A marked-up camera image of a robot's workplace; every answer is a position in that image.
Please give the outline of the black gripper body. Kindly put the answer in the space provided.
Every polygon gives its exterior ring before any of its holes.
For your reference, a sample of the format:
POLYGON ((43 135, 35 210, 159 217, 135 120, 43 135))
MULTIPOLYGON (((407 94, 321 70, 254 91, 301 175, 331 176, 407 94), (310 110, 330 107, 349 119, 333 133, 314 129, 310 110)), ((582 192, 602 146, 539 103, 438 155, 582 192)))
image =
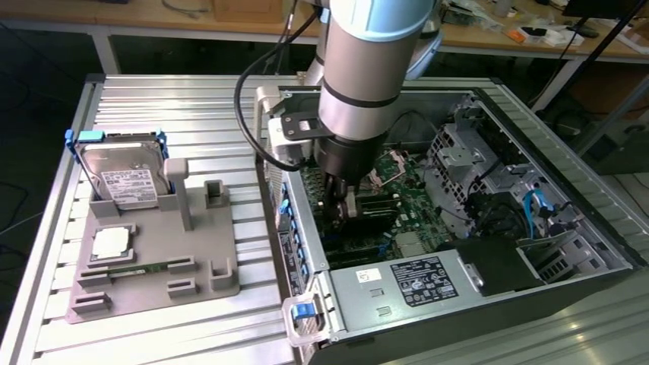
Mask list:
POLYGON ((314 138, 314 160, 327 183, 358 183, 373 169, 387 132, 354 141, 319 132, 314 138))

